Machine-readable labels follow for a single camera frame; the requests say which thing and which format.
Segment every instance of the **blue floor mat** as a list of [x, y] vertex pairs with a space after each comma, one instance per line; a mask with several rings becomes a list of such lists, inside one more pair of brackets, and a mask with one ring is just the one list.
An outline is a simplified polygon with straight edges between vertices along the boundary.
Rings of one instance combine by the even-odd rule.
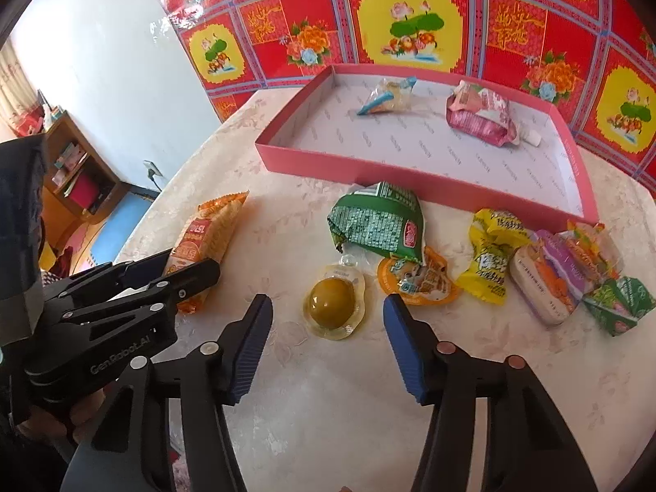
[[127, 237], [134, 231], [151, 203], [131, 192], [125, 195], [109, 215], [91, 246], [91, 256], [96, 264], [112, 262], [116, 259]]

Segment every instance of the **red item on shelf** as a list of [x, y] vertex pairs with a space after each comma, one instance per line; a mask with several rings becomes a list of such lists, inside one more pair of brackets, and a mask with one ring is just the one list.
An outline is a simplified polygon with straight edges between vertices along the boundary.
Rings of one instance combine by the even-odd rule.
[[98, 185], [96, 185], [90, 177], [84, 174], [84, 172], [81, 172], [68, 197], [80, 205], [81, 208], [88, 209], [91, 207], [91, 204], [96, 201], [99, 193], [100, 189], [98, 188]]

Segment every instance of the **power cord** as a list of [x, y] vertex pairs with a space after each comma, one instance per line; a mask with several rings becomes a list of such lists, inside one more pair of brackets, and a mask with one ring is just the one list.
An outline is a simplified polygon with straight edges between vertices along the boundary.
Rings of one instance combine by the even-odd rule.
[[158, 190], [159, 193], [161, 194], [161, 193], [162, 193], [162, 189], [159, 188], [159, 185], [157, 185], [157, 182], [155, 181], [155, 170], [153, 170], [153, 169], [148, 169], [148, 178], [149, 178], [149, 180], [151, 180], [151, 181], [155, 184], [155, 187], [157, 187], [157, 190]]

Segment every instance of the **round table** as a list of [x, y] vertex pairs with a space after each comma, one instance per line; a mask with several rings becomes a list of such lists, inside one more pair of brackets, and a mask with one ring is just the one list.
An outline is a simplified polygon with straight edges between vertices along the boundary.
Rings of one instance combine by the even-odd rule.
[[[195, 207], [249, 190], [205, 307], [178, 316], [178, 342], [156, 360], [185, 355], [241, 318], [254, 295], [273, 300], [270, 338], [250, 393], [225, 414], [244, 481], [251, 491], [354, 492], [409, 490], [419, 463], [430, 407], [408, 394], [383, 327], [385, 295], [367, 276], [367, 311], [339, 342], [309, 334], [305, 294], [323, 266], [339, 259], [326, 216], [347, 186], [268, 172], [254, 141], [298, 89], [262, 90], [186, 162], [134, 230], [117, 261], [170, 248]], [[647, 190], [581, 150], [599, 215], [620, 248], [625, 274], [656, 292], [656, 207]], [[422, 202], [426, 243], [457, 276], [470, 261], [469, 212]], [[415, 307], [441, 340], [470, 355], [503, 361], [524, 356], [579, 443], [600, 492], [609, 492], [656, 429], [656, 314], [612, 338], [580, 306], [565, 323], [545, 328], [508, 280], [503, 307], [462, 294], [438, 307]], [[173, 442], [183, 446], [173, 407]], [[485, 402], [477, 406], [469, 490], [479, 490]]]

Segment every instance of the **yellow panel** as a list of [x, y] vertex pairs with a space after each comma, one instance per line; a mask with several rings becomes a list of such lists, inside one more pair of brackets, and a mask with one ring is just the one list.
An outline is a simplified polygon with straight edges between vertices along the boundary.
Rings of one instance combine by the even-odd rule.
[[[221, 57], [208, 61], [205, 54], [217, 40], [225, 41], [227, 46], [219, 54]], [[237, 79], [244, 73], [244, 57], [239, 45], [223, 24], [210, 24], [196, 31], [189, 39], [189, 52], [198, 71], [210, 83]]]
[[[430, 15], [444, 26], [418, 21]], [[452, 0], [362, 0], [358, 22], [362, 46], [374, 63], [449, 72], [462, 54], [462, 17]]]
[[635, 71], [619, 67], [606, 80], [597, 105], [597, 126], [610, 141], [629, 153], [646, 149], [656, 133], [650, 101], [656, 92]]

